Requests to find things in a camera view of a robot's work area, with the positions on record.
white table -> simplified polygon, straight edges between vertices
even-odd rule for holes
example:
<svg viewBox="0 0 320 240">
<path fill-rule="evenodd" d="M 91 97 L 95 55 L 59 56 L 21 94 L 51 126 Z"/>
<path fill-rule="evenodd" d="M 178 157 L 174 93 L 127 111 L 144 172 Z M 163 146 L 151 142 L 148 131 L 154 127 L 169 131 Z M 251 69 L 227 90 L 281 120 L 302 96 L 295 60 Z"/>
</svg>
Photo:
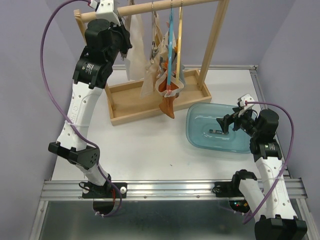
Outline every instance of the white table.
<svg viewBox="0 0 320 240">
<path fill-rule="evenodd" d="M 126 82 L 126 72 L 115 70 L 108 84 Z M 209 70 L 205 83 L 212 103 L 236 105 L 244 94 L 258 100 L 249 70 Z M 224 180 L 246 169 L 260 174 L 251 154 L 196 148 L 186 138 L 188 110 L 112 126 L 103 92 L 93 112 L 88 139 L 100 147 L 100 164 L 117 181 Z M 83 180 L 78 168 L 57 158 L 52 180 Z"/>
</svg>

wall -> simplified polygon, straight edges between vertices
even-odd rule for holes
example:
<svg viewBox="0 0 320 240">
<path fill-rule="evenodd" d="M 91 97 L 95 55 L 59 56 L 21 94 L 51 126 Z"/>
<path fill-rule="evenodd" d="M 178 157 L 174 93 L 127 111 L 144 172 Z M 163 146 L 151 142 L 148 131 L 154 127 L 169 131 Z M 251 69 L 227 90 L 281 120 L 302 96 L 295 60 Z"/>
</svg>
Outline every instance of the wall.
<svg viewBox="0 0 320 240">
<path fill-rule="evenodd" d="M 258 69 L 267 101 L 291 114 L 295 139 L 289 170 L 302 178 L 307 203 L 320 227 L 320 1 L 296 0 Z M 277 131 L 285 152 L 291 135 L 288 119 L 280 115 Z"/>
<path fill-rule="evenodd" d="M 53 12 L 64 0 L 45 0 Z M 221 30 L 220 39 L 212 64 L 216 65 L 254 65 L 258 64 L 272 39 L 277 34 L 295 0 L 231 0 Z M 127 0 L 118 0 L 120 6 L 127 5 Z M 150 0 L 136 0 L 146 3 Z M 204 3 L 184 8 L 182 61 L 186 65 L 202 63 L 207 45 L 217 2 Z M 82 12 L 92 9 L 85 3 L 76 5 Z M 73 17 L 73 6 L 66 6 L 57 18 L 74 57 L 79 58 L 84 41 Z M 175 33 L 178 34 L 178 8 L 175 10 Z M 162 32 L 167 30 L 169 10 L 159 11 Z M 145 54 L 149 56 L 151 46 L 151 14 L 142 14 L 145 35 Z M 118 59 L 116 64 L 123 64 Z"/>
<path fill-rule="evenodd" d="M 39 0 L 6 1 L 0 7 L 1 240 L 29 239 L 43 181 L 55 164 L 48 144 L 63 121 L 40 73 L 40 41 L 50 14 Z M 52 92 L 66 108 L 75 60 L 55 22 L 44 58 Z"/>
</svg>

wooden rack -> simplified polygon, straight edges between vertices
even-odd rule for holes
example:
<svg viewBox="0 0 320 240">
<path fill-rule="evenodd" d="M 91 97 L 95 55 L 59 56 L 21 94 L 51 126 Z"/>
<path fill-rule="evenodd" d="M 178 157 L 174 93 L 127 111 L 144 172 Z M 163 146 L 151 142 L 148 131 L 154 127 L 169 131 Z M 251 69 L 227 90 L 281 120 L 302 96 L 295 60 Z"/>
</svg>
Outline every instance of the wooden rack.
<svg viewBox="0 0 320 240">
<path fill-rule="evenodd" d="M 174 101 L 173 107 L 175 111 L 189 108 L 195 103 L 210 103 L 212 96 L 205 84 L 205 79 L 208 69 L 213 57 L 215 47 L 218 41 L 221 27 L 223 25 L 225 15 L 228 9 L 230 0 L 161 0 L 153 3 L 142 3 L 137 5 L 130 5 L 119 7 L 117 9 L 120 17 L 149 13 L 152 11 L 160 11 L 181 6 L 191 6 L 196 4 L 204 4 L 210 2 L 217 2 L 218 6 L 215 11 L 215 16 L 206 46 L 201 71 L 198 69 L 185 70 L 183 72 L 186 81 L 186 87 L 180 93 L 180 96 Z M 79 10 L 74 11 L 75 20 L 82 33 L 84 41 L 86 23 L 96 19 L 95 12 L 81 13 Z M 130 81 L 114 86 L 105 86 L 105 92 L 108 98 L 108 107 L 110 113 L 110 120 L 112 125 L 119 125 L 123 123 L 132 122 L 152 116 L 161 115 L 159 103 L 162 97 L 154 92 L 145 98 L 140 98 L 141 87 L 143 81 Z"/>
</svg>

blue tray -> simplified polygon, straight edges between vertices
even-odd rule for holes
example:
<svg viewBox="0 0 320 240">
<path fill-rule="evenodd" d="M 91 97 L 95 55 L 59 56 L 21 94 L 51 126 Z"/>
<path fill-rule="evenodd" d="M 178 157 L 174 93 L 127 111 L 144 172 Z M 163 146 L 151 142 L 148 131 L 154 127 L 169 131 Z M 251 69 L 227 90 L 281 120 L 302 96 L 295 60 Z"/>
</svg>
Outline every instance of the blue tray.
<svg viewBox="0 0 320 240">
<path fill-rule="evenodd" d="M 218 150 L 234 153 L 250 153 L 250 136 L 243 130 L 233 131 L 234 125 L 229 126 L 229 133 L 223 134 L 217 118 L 233 114 L 236 106 L 196 103 L 192 105 L 186 117 L 186 137 L 197 148 Z"/>
</svg>

screw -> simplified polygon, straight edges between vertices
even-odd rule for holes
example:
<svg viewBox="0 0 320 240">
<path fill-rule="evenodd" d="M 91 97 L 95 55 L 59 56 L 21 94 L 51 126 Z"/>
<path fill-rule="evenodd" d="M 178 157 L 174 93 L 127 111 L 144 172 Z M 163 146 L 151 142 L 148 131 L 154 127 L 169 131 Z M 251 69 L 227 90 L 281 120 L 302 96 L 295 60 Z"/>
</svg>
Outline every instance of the screw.
<svg viewBox="0 0 320 240">
<path fill-rule="evenodd" d="M 120 188 L 120 193 L 125 194 L 126 192 L 127 192 L 127 189 L 124 186 L 122 186 Z"/>
</svg>

